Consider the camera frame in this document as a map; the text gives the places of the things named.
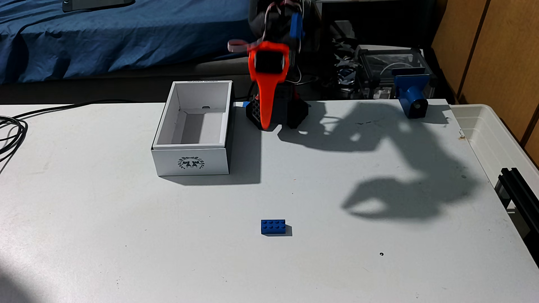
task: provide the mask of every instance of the blue lego brick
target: blue lego brick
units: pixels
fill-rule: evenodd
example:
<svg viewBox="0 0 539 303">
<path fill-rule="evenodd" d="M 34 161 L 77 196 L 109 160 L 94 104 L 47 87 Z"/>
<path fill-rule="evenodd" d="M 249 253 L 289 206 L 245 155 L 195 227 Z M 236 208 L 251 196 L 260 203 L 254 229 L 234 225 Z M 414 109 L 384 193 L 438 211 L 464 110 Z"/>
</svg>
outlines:
<svg viewBox="0 0 539 303">
<path fill-rule="evenodd" d="M 262 220 L 262 235 L 267 233 L 286 233 L 285 220 Z"/>
</svg>

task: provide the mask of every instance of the blue bed sheet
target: blue bed sheet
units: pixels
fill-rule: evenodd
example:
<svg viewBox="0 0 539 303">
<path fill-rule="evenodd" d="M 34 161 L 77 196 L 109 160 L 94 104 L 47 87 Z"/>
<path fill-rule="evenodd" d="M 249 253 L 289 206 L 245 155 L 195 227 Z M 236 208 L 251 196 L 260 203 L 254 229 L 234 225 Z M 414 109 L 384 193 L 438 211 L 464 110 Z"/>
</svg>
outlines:
<svg viewBox="0 0 539 303">
<path fill-rule="evenodd" d="M 136 0 L 62 12 L 61 0 L 0 0 L 0 84 L 180 63 L 254 40 L 248 0 Z"/>
</svg>

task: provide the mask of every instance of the blue robot part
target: blue robot part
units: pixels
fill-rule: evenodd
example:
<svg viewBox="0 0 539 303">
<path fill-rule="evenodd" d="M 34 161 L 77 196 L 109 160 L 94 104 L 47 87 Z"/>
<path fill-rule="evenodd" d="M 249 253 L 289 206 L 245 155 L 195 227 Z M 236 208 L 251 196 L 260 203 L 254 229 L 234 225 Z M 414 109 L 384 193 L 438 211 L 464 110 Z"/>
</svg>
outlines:
<svg viewBox="0 0 539 303">
<path fill-rule="evenodd" d="M 262 235 L 268 233 L 286 233 L 285 220 L 262 220 L 261 233 Z"/>
<path fill-rule="evenodd" d="M 290 37 L 301 39 L 304 35 L 303 19 L 301 18 L 301 14 L 296 12 L 292 15 L 292 20 L 290 23 Z"/>
<path fill-rule="evenodd" d="M 415 68 L 396 68 L 395 75 L 395 97 L 399 99 L 404 114 L 409 119 L 425 117 L 429 103 L 423 95 L 425 86 L 431 77 L 427 74 L 406 74 L 406 70 L 411 73 L 417 72 Z"/>
</svg>

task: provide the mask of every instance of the black phone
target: black phone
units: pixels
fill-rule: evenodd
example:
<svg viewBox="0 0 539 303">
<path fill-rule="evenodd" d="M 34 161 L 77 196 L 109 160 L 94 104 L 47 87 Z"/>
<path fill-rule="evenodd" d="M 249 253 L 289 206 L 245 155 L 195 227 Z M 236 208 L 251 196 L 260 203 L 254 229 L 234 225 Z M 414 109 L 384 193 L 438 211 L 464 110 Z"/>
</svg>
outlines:
<svg viewBox="0 0 539 303">
<path fill-rule="evenodd" d="M 76 10 L 100 10 L 117 8 L 133 4 L 135 0 L 64 0 L 62 10 L 64 12 Z"/>
</svg>

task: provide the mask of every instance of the white plastic bin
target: white plastic bin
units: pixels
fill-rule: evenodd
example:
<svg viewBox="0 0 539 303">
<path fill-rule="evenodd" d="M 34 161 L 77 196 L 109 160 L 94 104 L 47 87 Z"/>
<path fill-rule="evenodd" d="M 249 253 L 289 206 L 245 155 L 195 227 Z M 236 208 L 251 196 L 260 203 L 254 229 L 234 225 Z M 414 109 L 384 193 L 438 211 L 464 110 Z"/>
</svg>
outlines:
<svg viewBox="0 0 539 303">
<path fill-rule="evenodd" d="M 451 110 L 493 187 L 502 168 L 516 167 L 539 197 L 539 170 L 490 106 L 451 105 Z M 524 219 L 512 202 L 507 210 L 519 234 L 524 237 L 529 232 Z"/>
</svg>

